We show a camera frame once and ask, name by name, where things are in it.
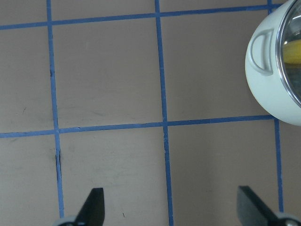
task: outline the pot rim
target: pot rim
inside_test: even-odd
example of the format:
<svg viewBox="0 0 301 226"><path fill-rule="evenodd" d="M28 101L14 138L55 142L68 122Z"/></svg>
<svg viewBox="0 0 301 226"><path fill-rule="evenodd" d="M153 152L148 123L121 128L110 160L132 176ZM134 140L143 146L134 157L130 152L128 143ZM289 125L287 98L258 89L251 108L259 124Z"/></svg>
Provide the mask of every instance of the pot rim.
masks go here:
<svg viewBox="0 0 301 226"><path fill-rule="evenodd" d="M276 55L276 61L277 61L277 69L280 75L281 82L289 94L289 96L293 99L293 101L301 107L301 98L298 97L298 95L294 92L293 87L290 83L290 81L287 78L285 66L284 66L284 61L283 61L283 50L282 46L284 43L284 30L288 24L289 21L289 16L291 15L290 12L296 5L296 3L301 0L295 0L289 8L286 10L285 15L281 21L280 27L277 31L277 36L276 36L276 49L275 49L275 55Z"/></svg>

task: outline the beige surface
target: beige surface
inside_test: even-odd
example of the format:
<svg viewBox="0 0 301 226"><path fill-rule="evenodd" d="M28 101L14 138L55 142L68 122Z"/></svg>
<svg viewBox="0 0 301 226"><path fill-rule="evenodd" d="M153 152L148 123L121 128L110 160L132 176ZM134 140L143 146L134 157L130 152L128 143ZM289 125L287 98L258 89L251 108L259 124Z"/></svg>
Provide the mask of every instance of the beige surface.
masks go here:
<svg viewBox="0 0 301 226"><path fill-rule="evenodd" d="M266 0L160 0L161 12L266 5Z"/></svg>
<svg viewBox="0 0 301 226"><path fill-rule="evenodd" d="M175 226L239 225L239 185L278 211L273 121L170 127L169 143Z"/></svg>
<svg viewBox="0 0 301 226"><path fill-rule="evenodd" d="M153 13L153 0L52 0L53 20Z"/></svg>
<svg viewBox="0 0 301 226"><path fill-rule="evenodd" d="M162 18L169 120L267 114L245 77L246 48L265 16L266 10Z"/></svg>
<svg viewBox="0 0 301 226"><path fill-rule="evenodd" d="M47 21L46 1L2 0L0 25Z"/></svg>
<svg viewBox="0 0 301 226"><path fill-rule="evenodd" d="M0 140L2 225L52 225L58 219L53 136Z"/></svg>
<svg viewBox="0 0 301 226"><path fill-rule="evenodd" d="M273 4L282 4L282 3L286 3L286 0L272 0Z"/></svg>
<svg viewBox="0 0 301 226"><path fill-rule="evenodd" d="M0 37L0 132L53 129L47 28Z"/></svg>
<svg viewBox="0 0 301 226"><path fill-rule="evenodd" d="M60 127L162 121L155 19L54 27Z"/></svg>
<svg viewBox="0 0 301 226"><path fill-rule="evenodd" d="M153 0L52 0L54 20L153 13ZM161 11L266 1L160 0ZM267 10L162 17L168 120L267 114L246 83ZM46 1L3 1L0 24L46 21ZM47 27L0 31L0 133L53 129ZM155 18L53 26L59 127L162 121ZM107 226L167 226L162 127L61 134L65 215L103 186ZM299 214L299 129L281 124L285 208ZM169 127L175 226L237 226L236 190L277 210L274 124ZM0 139L0 219L58 218L53 135Z"/></svg>
<svg viewBox="0 0 301 226"><path fill-rule="evenodd" d="M168 225L162 128L61 135L66 215L103 187L105 226Z"/></svg>
<svg viewBox="0 0 301 226"><path fill-rule="evenodd" d="M280 123L282 165L283 165L283 189L285 211L294 214L301 219L300 189L301 181L301 128L287 123Z"/></svg>

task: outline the yellow object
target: yellow object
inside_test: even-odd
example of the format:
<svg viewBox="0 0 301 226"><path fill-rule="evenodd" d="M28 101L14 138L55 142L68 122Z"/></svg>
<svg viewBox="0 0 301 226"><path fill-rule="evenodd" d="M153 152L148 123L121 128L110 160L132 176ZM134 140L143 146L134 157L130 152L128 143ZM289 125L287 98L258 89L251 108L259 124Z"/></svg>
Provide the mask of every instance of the yellow object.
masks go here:
<svg viewBox="0 0 301 226"><path fill-rule="evenodd" d="M283 45L283 60L287 64L301 64L301 40Z"/></svg>

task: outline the blue grid line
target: blue grid line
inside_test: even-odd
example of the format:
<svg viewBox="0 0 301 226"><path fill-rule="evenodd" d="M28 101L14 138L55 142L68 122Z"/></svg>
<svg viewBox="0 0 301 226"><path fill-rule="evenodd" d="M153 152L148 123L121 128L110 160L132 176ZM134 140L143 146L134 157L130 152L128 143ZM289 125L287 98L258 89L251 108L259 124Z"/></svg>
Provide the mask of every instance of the blue grid line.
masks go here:
<svg viewBox="0 0 301 226"><path fill-rule="evenodd" d="M275 125L275 145L276 145L276 158L277 158L277 183L278 183L278 204L279 211L284 211L283 202L283 184L282 184L282 162L281 162L281 146L280 146L280 127L279 120L274 120Z"/></svg>
<svg viewBox="0 0 301 226"><path fill-rule="evenodd" d="M168 121L168 126L183 126L183 125L199 125L199 124L211 124L211 123L223 123L223 122L235 122L235 121L258 121L258 120L274 120L272 115L255 115L255 116L237 116L226 118L212 118L212 119L195 119L195 120L183 120L183 121ZM69 127L59 129L59 133L76 133L76 132L89 132L89 131L101 131L101 130L114 130L114 129L138 129L138 128L151 128L151 127L163 127L163 122L147 122L142 124L118 124L118 125L103 125L103 126L86 126L86 127ZM39 130L28 132L11 132L0 133L0 138L10 137L34 137L42 135L52 135L54 130Z"/></svg>
<svg viewBox="0 0 301 226"><path fill-rule="evenodd" d="M55 21L51 20L47 22L0 25L0 30L41 27L41 26L48 26L48 25L54 26L54 25L63 25L63 24L81 24L81 23L92 23L92 22L114 21L114 20L143 19L143 18L182 16L182 15L193 15L193 14L208 14L208 13L219 13L219 12L254 11L254 10L278 8L279 6L281 6L281 4L230 7L230 8L211 8L211 9L186 10L186 11L175 11L175 12L159 12L159 13L156 12L156 13L148 13L148 14L133 14L133 15L122 15L122 16L102 16L102 17L70 19L70 20L55 20Z"/></svg>
<svg viewBox="0 0 301 226"><path fill-rule="evenodd" d="M29 131L29 132L11 132L11 133L0 133L0 138L10 138L10 137L33 137L42 135L54 134L54 130L40 130L40 131Z"/></svg>
<svg viewBox="0 0 301 226"><path fill-rule="evenodd" d="M161 12L160 16L182 16L182 15L192 15L192 14L209 14L209 13L221 13L221 12L239 12L239 11L256 11L265 10L271 8L277 8L281 4L276 4L272 6L268 5L258 5L258 6L242 6L242 7L230 7L230 8L209 8L209 9L197 9L197 10L186 10L186 11L176 11L176 12Z"/></svg>
<svg viewBox="0 0 301 226"><path fill-rule="evenodd" d="M161 127L161 126L163 126L162 122L149 122L144 124L119 124L119 125L107 125L107 126L72 127L72 128L59 129L59 132L76 133L76 132L113 130L113 129L150 128L150 127Z"/></svg>
<svg viewBox="0 0 301 226"><path fill-rule="evenodd" d="M82 24L92 22L103 22L103 21L114 21L114 20L132 20L132 19L144 19L144 18L155 18L155 13L147 14L132 14L122 16L101 16L83 19L70 19L70 20L56 20L52 22L52 25L63 25L63 24Z"/></svg>
<svg viewBox="0 0 301 226"><path fill-rule="evenodd" d="M272 115L255 115L255 116L239 116L228 118L215 118L215 119L197 119L186 121L169 121L169 126L183 126L183 125L199 125L199 124L211 124L211 123L223 123L234 121L257 121L257 120L272 120L275 119Z"/></svg>
<svg viewBox="0 0 301 226"><path fill-rule="evenodd" d="M174 226L173 213L173 198L170 173L170 156L169 156L169 141L168 141L168 121L167 121L167 104L166 104L166 89L165 89L165 72L163 59L163 43L160 18L160 2L155 0L156 11L156 29L158 41L158 57L160 70L160 85L161 85L161 103L162 103L162 118L163 118L163 133L164 133L164 150L165 150L165 172L166 172L166 188L167 188L167 205L168 205L168 222L169 226Z"/></svg>
<svg viewBox="0 0 301 226"><path fill-rule="evenodd" d="M55 135L55 160L56 160L56 178L57 178L57 193L58 193L58 207L60 218L64 217L63 205L63 187L62 187L62 173L60 161L60 134L58 127L57 106L56 106L56 90L55 90L55 62L54 62L54 48L53 48L53 33L52 33L52 16L51 16L51 0L47 0L47 21L48 21L48 46L49 46L49 64L50 64L50 81L51 81L51 100L52 100L52 114Z"/></svg>
<svg viewBox="0 0 301 226"><path fill-rule="evenodd" d="M29 27L43 27L43 26L47 26L47 24L48 24L47 22L36 22L36 23L25 23L25 24L0 25L0 30L29 28Z"/></svg>
<svg viewBox="0 0 301 226"><path fill-rule="evenodd" d="M268 14L271 14L273 11L272 11L272 0L267 0L268 1Z"/></svg>

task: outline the pot handle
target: pot handle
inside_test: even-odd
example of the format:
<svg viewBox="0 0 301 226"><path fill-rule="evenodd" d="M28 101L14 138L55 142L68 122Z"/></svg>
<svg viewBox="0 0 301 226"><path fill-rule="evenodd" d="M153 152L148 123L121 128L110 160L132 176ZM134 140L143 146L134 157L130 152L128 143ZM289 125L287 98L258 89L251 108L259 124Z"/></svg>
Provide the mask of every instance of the pot handle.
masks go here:
<svg viewBox="0 0 301 226"><path fill-rule="evenodd" d="M256 71L258 71L259 73L261 73L262 75L265 75L265 76L269 76L269 75L273 74L271 57L270 57L271 40L272 40L273 31L274 31L273 29L263 30L263 31L259 32L258 34L256 34L255 36L253 36L251 38L250 48L248 51L248 58L251 62L252 67ZM254 61L254 57L253 57L253 45L254 45L255 40L260 36L264 36L262 49L261 49L261 51L263 53L263 58L264 58L263 60L265 62L264 68L258 66L256 64L256 62ZM267 54L264 54L266 47L268 47Z"/></svg>

